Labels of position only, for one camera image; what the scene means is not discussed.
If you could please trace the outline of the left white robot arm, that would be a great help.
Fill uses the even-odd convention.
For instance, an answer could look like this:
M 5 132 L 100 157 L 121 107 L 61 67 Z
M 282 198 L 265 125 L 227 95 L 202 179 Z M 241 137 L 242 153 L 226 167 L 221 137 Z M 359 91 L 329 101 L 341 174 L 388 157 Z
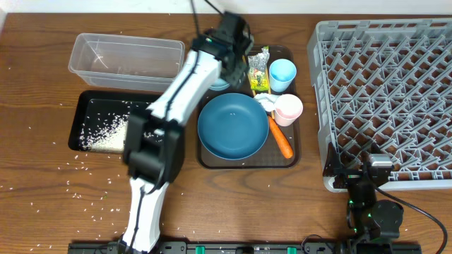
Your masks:
M 123 161 L 128 167 L 131 208 L 118 253 L 150 253 L 160 237 L 160 215 L 168 186 L 185 155 L 185 126 L 210 86 L 222 79 L 240 87 L 254 45 L 249 24 L 224 12 L 219 26 L 193 39 L 182 70 L 146 109 L 129 115 Z

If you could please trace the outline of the dark blue plate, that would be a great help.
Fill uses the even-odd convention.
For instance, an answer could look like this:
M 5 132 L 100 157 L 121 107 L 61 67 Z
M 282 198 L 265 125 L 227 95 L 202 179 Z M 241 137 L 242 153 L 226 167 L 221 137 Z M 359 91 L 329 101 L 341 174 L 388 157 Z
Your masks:
M 212 98 L 202 108 L 197 132 L 202 145 L 216 157 L 245 159 L 265 144 L 268 115 L 250 96 L 227 93 Z

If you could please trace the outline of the orange carrot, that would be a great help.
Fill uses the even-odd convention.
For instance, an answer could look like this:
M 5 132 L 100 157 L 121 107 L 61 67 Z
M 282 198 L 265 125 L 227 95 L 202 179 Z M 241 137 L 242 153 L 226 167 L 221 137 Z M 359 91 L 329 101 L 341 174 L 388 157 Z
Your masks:
M 273 137 L 280 149 L 281 154 L 285 159 L 290 159 L 294 156 L 294 152 L 292 147 L 290 146 L 287 138 L 284 136 L 283 132 L 280 130 L 276 122 L 272 119 L 271 116 L 268 116 L 268 124 Z

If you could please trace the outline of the light blue cup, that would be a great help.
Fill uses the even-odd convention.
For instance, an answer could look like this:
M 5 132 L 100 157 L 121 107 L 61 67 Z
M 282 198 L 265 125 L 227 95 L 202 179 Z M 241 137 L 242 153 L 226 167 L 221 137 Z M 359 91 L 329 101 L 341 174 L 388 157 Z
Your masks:
M 270 88 L 275 92 L 284 92 L 294 80 L 297 68 L 288 59 L 275 60 L 269 68 Z

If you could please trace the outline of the pink cup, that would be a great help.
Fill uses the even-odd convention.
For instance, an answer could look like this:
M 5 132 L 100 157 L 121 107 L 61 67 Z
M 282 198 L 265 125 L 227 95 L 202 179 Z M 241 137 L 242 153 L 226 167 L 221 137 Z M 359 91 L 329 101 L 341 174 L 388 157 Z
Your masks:
M 279 126 L 289 126 L 297 120 L 303 112 L 304 106 L 296 95 L 285 94 L 275 101 L 275 122 Z

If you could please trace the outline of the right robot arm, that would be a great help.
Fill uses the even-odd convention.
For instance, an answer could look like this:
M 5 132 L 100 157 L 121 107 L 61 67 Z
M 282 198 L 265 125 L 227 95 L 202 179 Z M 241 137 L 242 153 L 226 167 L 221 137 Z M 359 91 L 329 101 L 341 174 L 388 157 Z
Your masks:
M 348 193 L 346 220 L 355 234 L 338 242 L 333 253 L 392 253 L 392 240 L 400 236 L 404 210 L 390 200 L 378 200 L 376 190 L 388 182 L 394 169 L 387 154 L 373 144 L 371 153 L 357 169 L 347 168 L 332 143 L 328 144 L 323 176 L 333 179 L 333 187 Z

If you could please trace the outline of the light blue bowl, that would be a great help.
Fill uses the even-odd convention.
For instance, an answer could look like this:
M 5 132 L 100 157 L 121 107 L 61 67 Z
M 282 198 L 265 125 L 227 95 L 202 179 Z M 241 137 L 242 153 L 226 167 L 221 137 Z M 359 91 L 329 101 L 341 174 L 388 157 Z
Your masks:
M 212 91 L 222 91 L 226 90 L 230 84 L 223 79 L 217 79 L 210 87 L 209 89 Z

